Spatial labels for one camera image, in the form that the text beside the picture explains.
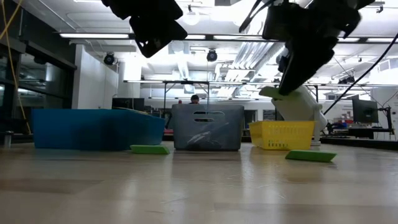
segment person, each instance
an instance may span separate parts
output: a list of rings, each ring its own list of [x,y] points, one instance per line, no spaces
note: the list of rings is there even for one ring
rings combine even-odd
[[[192,95],[190,104],[199,104],[199,96],[198,95]]]

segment wooden floor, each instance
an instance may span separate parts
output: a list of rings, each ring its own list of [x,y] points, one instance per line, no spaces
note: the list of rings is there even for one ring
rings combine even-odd
[[[250,144],[168,156],[20,145],[0,153],[0,223],[398,223],[398,153],[321,150],[334,163]]]

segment gray storage bin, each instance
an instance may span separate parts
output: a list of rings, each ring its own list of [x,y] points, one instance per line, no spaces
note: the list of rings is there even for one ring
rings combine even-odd
[[[237,151],[241,148],[244,116],[241,105],[177,104],[173,105],[172,114],[176,150]]]

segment green pad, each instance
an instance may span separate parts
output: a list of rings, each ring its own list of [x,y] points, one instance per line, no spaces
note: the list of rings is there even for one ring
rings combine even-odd
[[[130,146],[132,153],[135,154],[170,154],[169,149],[166,146]]]
[[[331,153],[331,152],[291,150],[286,155],[285,159],[330,162],[335,156],[336,156],[336,153]]]
[[[279,94],[278,88],[266,86],[263,89],[261,89],[261,91],[259,92],[259,95],[260,96],[268,96],[268,97],[271,97],[271,98],[277,99],[277,100],[294,100],[294,99],[298,98],[301,94],[297,91],[293,91],[291,94],[284,96],[284,95]]]

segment yellow cable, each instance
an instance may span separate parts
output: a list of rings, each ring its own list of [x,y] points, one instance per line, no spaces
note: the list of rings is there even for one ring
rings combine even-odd
[[[7,45],[8,45],[8,55],[9,55],[9,59],[10,59],[10,64],[11,64],[11,71],[12,71],[12,76],[14,77],[14,86],[15,86],[15,92],[17,94],[18,97],[18,101],[19,101],[19,106],[21,107],[21,111],[22,111],[22,117],[24,118],[24,120],[26,120],[26,115],[25,115],[25,111],[24,111],[24,107],[22,106],[22,101],[21,101],[21,96],[18,95],[18,82],[17,82],[17,77],[15,75],[15,69],[14,69],[14,63],[12,62],[12,55],[11,55],[11,47],[10,47],[10,40],[9,40],[9,36],[8,36],[8,26],[11,24],[13,17],[11,17],[10,21],[7,23],[7,19],[6,19],[6,8],[4,7],[4,0],[1,1],[2,3],[2,14],[3,14],[3,19],[4,19],[4,25],[6,25],[6,28],[4,29],[4,33],[6,34],[6,39],[7,39]],[[26,126],[27,129],[29,131],[29,134],[32,134],[32,131],[30,130],[30,126],[29,126],[29,121],[26,122]]]
[[[11,16],[11,18],[10,18],[10,21],[8,21],[8,23],[6,22],[6,23],[4,24],[4,25],[6,25],[6,26],[5,26],[4,30],[1,32],[0,40],[2,39],[2,37],[4,36],[4,34],[7,32],[8,27],[11,25],[11,22],[14,20],[14,17],[17,15],[18,9],[20,8],[20,6],[21,6],[21,4],[22,4],[23,1],[24,1],[24,0],[19,0],[19,3],[18,3],[18,5],[17,5],[17,8],[15,9],[14,13],[12,13],[12,16]],[[1,4],[2,4],[2,7],[4,8],[4,0],[1,1]]]

